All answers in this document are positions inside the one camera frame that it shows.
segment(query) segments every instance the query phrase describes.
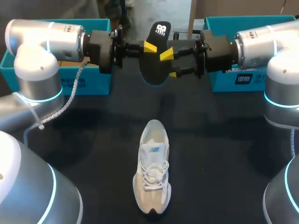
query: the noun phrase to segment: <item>black insole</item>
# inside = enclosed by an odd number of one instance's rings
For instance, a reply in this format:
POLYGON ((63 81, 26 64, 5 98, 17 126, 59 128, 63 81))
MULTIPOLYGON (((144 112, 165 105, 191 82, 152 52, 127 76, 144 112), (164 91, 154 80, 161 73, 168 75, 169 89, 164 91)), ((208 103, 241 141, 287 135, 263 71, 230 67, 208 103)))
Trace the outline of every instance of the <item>black insole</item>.
POLYGON ((157 47, 156 53, 144 53, 139 57, 139 67, 143 79, 151 85, 161 85, 169 76, 171 61, 160 61, 160 54, 167 50, 171 24, 166 21, 155 22, 147 42, 157 47))

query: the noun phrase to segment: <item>black table surface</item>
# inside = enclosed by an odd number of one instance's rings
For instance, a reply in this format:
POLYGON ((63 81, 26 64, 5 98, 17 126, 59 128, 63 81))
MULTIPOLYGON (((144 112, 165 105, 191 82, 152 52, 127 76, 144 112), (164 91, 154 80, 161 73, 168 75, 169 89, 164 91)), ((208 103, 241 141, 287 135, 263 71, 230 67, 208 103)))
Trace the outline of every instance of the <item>black table surface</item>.
MULTIPOLYGON (((9 93, 3 80, 0 87, 1 96, 9 93)), ((109 96, 75 98, 61 117, 30 133, 29 147, 77 186, 83 224, 150 223, 136 205, 132 178, 151 119, 169 136, 172 186, 167 212, 155 223, 266 223, 264 190, 290 153, 289 131, 263 118, 261 92, 213 93, 208 76, 193 75, 153 88, 138 60, 128 58, 109 96)), ((11 134, 22 140, 22 130, 11 134)))

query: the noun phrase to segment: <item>blue storage box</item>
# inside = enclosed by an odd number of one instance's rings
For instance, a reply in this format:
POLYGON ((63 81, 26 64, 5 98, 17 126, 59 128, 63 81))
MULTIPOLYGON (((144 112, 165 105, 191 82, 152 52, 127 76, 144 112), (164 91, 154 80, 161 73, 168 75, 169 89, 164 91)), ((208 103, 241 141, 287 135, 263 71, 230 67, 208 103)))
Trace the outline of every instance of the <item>blue storage box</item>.
MULTIPOLYGON (((87 33, 92 30, 110 30, 109 19, 83 19, 83 20, 44 20, 68 24, 82 25, 87 33)), ((74 78, 80 66, 60 67, 59 74, 65 95, 70 95, 74 78)), ((19 85, 14 73, 14 56, 6 51, 0 70, 12 92, 19 91, 19 85)), ((85 67, 81 73, 76 95, 108 95, 112 74, 101 74, 98 66, 85 67)))
MULTIPOLYGON (((207 17, 204 29, 212 30, 214 36, 228 35, 232 41, 238 31, 294 20, 292 15, 207 17)), ((213 92, 264 91, 266 86, 266 67, 240 70, 235 64, 231 71, 211 72, 208 75, 213 92)))

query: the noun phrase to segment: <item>white sneaker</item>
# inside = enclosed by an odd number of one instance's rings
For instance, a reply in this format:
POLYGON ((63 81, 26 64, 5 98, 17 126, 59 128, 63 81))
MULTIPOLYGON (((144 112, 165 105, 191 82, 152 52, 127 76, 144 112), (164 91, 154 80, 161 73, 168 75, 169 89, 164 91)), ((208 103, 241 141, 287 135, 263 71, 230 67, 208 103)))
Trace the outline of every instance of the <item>white sneaker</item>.
POLYGON ((134 2, 133 0, 126 0, 126 7, 127 8, 133 8, 134 2))
POLYGON ((169 141, 163 124, 151 120, 145 127, 138 152, 133 190, 142 212, 161 214, 168 206, 171 185, 168 183, 169 141))

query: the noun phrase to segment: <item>white cable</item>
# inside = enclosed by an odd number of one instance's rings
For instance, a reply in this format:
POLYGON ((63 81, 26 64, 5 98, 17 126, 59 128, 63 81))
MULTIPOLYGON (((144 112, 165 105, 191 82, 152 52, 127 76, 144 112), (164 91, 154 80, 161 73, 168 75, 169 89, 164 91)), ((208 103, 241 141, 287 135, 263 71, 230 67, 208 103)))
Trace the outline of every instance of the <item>white cable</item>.
POLYGON ((34 110, 34 108, 31 106, 31 104, 25 99, 25 97, 23 97, 21 94, 19 94, 18 92, 13 92, 13 95, 16 95, 32 112, 34 118, 36 119, 36 124, 38 126, 38 128, 40 130, 43 130, 45 128, 45 126, 42 124, 42 121, 40 120, 39 116, 37 115, 36 111, 34 110))
MULTIPOLYGON (((59 110, 57 111, 56 113, 50 115, 49 117, 43 119, 41 121, 41 124, 44 124, 44 123, 47 123, 48 121, 50 120, 53 120, 55 118, 57 118, 58 116, 60 116, 69 106, 70 104, 72 103, 74 97, 75 97, 75 94, 76 94, 76 90, 77 90, 77 85, 78 85, 78 80, 79 80, 79 77, 81 75, 81 72, 82 70, 86 67, 86 65, 88 64, 89 62, 84 62, 83 65, 79 68, 77 74, 76 74, 76 77, 75 77, 75 80, 74 80, 74 85, 73 85, 73 89, 71 91, 71 95, 70 95, 70 98, 68 99, 68 101, 66 102, 66 104, 59 110)), ((31 127, 27 128, 25 131, 24 131, 24 134, 23 134, 23 140, 24 140, 24 145, 28 145, 28 133, 38 127, 39 124, 38 123, 35 123, 34 125, 32 125, 31 127)))
POLYGON ((292 157, 294 158, 296 156, 296 153, 295 153, 295 130, 294 129, 291 129, 291 154, 292 154, 292 157))

